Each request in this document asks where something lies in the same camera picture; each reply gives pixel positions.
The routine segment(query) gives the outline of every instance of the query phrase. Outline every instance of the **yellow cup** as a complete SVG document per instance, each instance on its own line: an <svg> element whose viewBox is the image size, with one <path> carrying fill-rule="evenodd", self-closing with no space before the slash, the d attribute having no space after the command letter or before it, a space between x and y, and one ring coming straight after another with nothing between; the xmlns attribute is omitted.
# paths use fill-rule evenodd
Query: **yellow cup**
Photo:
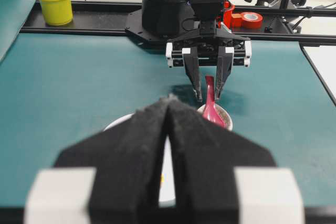
<svg viewBox="0 0 336 224"><path fill-rule="evenodd" d="M62 26L72 21L71 0L40 0L40 3L47 24Z"/></svg>

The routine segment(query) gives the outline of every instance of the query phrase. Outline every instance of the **teal table surface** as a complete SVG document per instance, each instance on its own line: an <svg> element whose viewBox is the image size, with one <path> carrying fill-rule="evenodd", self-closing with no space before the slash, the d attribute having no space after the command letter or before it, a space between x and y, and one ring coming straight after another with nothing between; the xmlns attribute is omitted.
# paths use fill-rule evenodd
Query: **teal table surface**
<svg viewBox="0 0 336 224"><path fill-rule="evenodd" d="M0 0L0 62L15 40L35 0Z"/></svg>
<svg viewBox="0 0 336 224"><path fill-rule="evenodd" d="M201 105L184 68L127 37L20 34L0 65L0 207L23 206L61 149L169 93ZM336 108L296 42L253 41L219 105L293 170L306 206L335 205Z"/></svg>

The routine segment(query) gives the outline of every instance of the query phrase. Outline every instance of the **red tape roll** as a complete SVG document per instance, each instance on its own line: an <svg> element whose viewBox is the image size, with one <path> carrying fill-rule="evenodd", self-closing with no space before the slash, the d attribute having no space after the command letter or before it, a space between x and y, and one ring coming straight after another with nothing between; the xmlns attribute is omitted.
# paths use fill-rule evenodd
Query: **red tape roll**
<svg viewBox="0 0 336 224"><path fill-rule="evenodd" d="M248 29L260 28L263 24L262 16L258 13L241 13L242 21L241 26Z"/></svg>

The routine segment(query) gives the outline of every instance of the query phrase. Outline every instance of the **pink spoon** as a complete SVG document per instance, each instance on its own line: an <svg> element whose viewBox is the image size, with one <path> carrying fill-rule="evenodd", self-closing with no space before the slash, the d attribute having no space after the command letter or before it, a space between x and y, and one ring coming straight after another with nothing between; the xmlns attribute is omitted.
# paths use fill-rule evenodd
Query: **pink spoon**
<svg viewBox="0 0 336 224"><path fill-rule="evenodd" d="M214 77L205 76L207 84L207 95L206 95L206 104L203 112L203 117L209 121L218 124L221 127L225 128L225 122L218 115L215 108L215 89L214 89Z"/></svg>

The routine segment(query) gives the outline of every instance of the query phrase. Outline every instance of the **red object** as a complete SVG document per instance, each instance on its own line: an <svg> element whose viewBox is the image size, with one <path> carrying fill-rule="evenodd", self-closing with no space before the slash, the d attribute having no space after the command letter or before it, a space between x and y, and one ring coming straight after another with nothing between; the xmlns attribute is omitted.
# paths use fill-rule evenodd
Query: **red object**
<svg viewBox="0 0 336 224"><path fill-rule="evenodd" d="M249 29L260 28L263 24L262 16L258 13L245 12L241 13L241 26Z"/></svg>
<svg viewBox="0 0 336 224"><path fill-rule="evenodd" d="M241 21L241 14L234 13L231 14L231 27L241 27L242 25Z"/></svg>
<svg viewBox="0 0 336 224"><path fill-rule="evenodd" d="M231 15L232 15L233 10L235 9L235 6L229 1L225 1L224 7L227 10L224 12L223 22L227 28L231 28Z"/></svg>
<svg viewBox="0 0 336 224"><path fill-rule="evenodd" d="M205 76L207 84L207 95L206 95L206 104L203 112L203 117L209 121L216 123L217 125L225 128L225 122L218 115L215 108L215 90L214 90L214 77Z"/></svg>

